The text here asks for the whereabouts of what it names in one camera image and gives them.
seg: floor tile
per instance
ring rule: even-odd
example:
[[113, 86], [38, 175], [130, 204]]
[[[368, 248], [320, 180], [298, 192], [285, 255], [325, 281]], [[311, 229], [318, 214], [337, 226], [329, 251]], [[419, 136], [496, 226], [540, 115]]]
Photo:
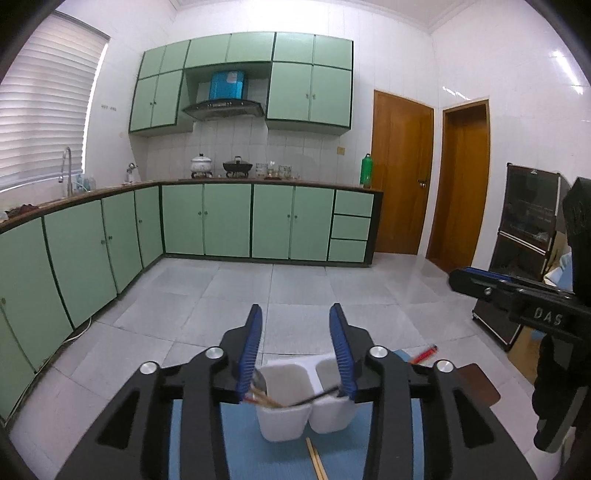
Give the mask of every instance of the floor tile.
[[428, 343], [474, 335], [472, 325], [459, 316], [453, 303], [403, 304], [402, 309]]
[[196, 303], [197, 300], [193, 296], [147, 288], [144, 294], [125, 310], [114, 326], [174, 341]]
[[328, 305], [335, 301], [336, 297], [324, 268], [273, 268], [270, 303]]
[[336, 300], [342, 304], [393, 304], [396, 299], [386, 288], [384, 279], [371, 271], [356, 274], [329, 273]]
[[67, 344], [56, 361], [53, 367], [57, 368], [65, 376], [69, 377], [74, 373], [74, 370], [84, 360], [88, 352], [114, 327], [105, 325], [101, 322], [94, 322], [90, 325], [88, 331], [80, 338], [73, 340]]
[[271, 289], [271, 271], [272, 268], [242, 270], [220, 267], [203, 297], [266, 304]]
[[[247, 301], [203, 297], [178, 334], [177, 341], [202, 347], [219, 345], [224, 333], [246, 323], [251, 307], [252, 303]], [[264, 324], [267, 304], [261, 305], [261, 309]]]
[[343, 305], [350, 325], [366, 329], [374, 343], [390, 350], [427, 343], [397, 305]]
[[61, 468], [106, 404], [105, 398], [50, 368], [25, 403], [11, 437], [24, 431]]
[[538, 416], [531, 406], [531, 399], [525, 395], [517, 380], [509, 381], [496, 388], [501, 399], [491, 407], [496, 417], [509, 432], [522, 453], [534, 446]]
[[148, 287], [167, 293], [190, 295], [198, 300], [207, 289], [216, 271], [217, 268], [214, 270], [176, 263], [166, 268], [149, 283]]
[[186, 364], [198, 353], [206, 349], [204, 346], [189, 345], [188, 343], [175, 342], [168, 355], [162, 363], [162, 367], [171, 367], [173, 365]]
[[330, 306], [269, 304], [264, 353], [314, 355], [333, 351]]
[[109, 330], [74, 370], [72, 379], [110, 400], [141, 364], [162, 364], [172, 344], [122, 329]]

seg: green thermos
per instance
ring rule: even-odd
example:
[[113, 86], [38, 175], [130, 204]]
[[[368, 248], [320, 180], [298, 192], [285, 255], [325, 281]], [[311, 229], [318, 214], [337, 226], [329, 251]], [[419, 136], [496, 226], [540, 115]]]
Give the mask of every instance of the green thermos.
[[359, 178], [359, 183], [364, 187], [369, 188], [371, 186], [371, 173], [373, 169], [374, 161], [368, 153], [361, 161], [361, 177]]

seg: window blinds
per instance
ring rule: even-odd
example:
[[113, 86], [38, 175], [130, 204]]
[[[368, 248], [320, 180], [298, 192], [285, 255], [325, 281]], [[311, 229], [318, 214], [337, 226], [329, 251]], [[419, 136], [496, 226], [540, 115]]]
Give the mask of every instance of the window blinds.
[[82, 171], [90, 91], [107, 41], [54, 13], [25, 43], [0, 84], [0, 190], [57, 177], [65, 147], [72, 172]]

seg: white tiled wall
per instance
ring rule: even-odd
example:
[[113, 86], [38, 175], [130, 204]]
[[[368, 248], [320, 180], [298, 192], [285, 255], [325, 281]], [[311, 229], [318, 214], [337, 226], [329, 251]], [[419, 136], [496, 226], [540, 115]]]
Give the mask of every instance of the white tiled wall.
[[[268, 131], [263, 120], [197, 122], [189, 135], [148, 143], [149, 179], [187, 177], [192, 157], [214, 159], [216, 174], [234, 155], [252, 163], [289, 164], [305, 180], [359, 183], [371, 150], [374, 89], [437, 107], [431, 37], [394, 17], [352, 4], [312, 0], [233, 0], [181, 9], [168, 42], [237, 31], [296, 31], [353, 40], [353, 124], [341, 137]], [[336, 147], [345, 147], [337, 155]]]
[[[439, 182], [441, 110], [464, 103], [460, 94], [488, 98], [491, 169], [473, 262], [488, 268], [507, 162], [559, 171], [570, 182], [591, 177], [591, 89], [558, 34], [524, 0], [480, 0], [435, 30], [433, 46], [440, 112], [421, 250], [428, 245]], [[556, 51], [565, 55], [581, 88], [573, 87], [553, 56]]]

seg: chopsticks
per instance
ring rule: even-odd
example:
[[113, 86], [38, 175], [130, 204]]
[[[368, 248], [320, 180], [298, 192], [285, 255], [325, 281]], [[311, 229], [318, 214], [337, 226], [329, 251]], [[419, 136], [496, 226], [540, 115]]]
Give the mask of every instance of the chopsticks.
[[316, 450], [316, 447], [312, 445], [312, 441], [309, 437], [306, 437], [306, 445], [308, 446], [308, 453], [312, 459], [312, 465], [314, 466], [316, 477], [318, 480], [329, 480], [328, 476], [326, 475], [326, 471], [324, 470], [324, 465], [322, 465], [322, 460], [320, 460], [318, 450]]

